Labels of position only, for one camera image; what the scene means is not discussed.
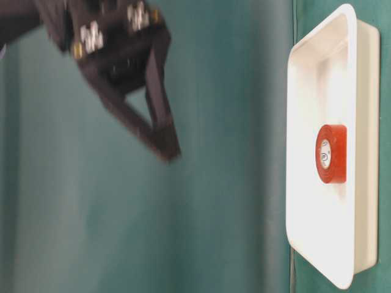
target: red electrical tape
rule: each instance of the red electrical tape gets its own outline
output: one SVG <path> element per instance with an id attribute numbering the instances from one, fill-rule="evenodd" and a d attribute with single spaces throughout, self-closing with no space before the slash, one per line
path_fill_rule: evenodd
<path id="1" fill-rule="evenodd" d="M 346 181 L 346 127 L 324 125 L 316 139 L 316 169 L 324 183 Z"/>

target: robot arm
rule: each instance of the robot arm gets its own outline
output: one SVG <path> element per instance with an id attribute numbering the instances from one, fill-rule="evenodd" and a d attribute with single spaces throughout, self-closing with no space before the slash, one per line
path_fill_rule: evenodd
<path id="1" fill-rule="evenodd" d="M 159 10 L 144 0 L 0 0 L 0 5 L 0 27 L 12 28 L 1 30 L 0 44 L 42 19 L 49 37 L 75 58 L 110 113 L 163 160 L 180 154 L 164 88 L 170 34 Z M 125 102 L 141 87 L 152 124 Z"/>

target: green curtain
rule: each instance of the green curtain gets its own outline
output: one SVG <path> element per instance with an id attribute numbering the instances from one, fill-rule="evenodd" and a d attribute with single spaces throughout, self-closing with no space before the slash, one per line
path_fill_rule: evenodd
<path id="1" fill-rule="evenodd" d="M 343 0 L 296 0 L 297 40 L 310 32 L 325 17 L 331 14 Z M 388 86 L 391 78 L 389 66 L 391 53 L 391 1 L 389 0 L 350 0 L 356 10 L 357 17 L 376 26 L 381 34 L 381 92 L 380 92 L 380 166 L 379 166 L 379 256 L 377 265 L 356 275 L 347 292 L 390 292 L 391 291 L 391 89 Z M 338 292 L 331 282 L 322 276 L 299 254 L 295 254 L 296 292 Z"/>
<path id="2" fill-rule="evenodd" d="M 4 292 L 288 292 L 291 0 L 151 1 L 183 150 L 155 158 L 43 29 L 0 61 Z M 142 92 L 131 97 L 145 110 Z"/>

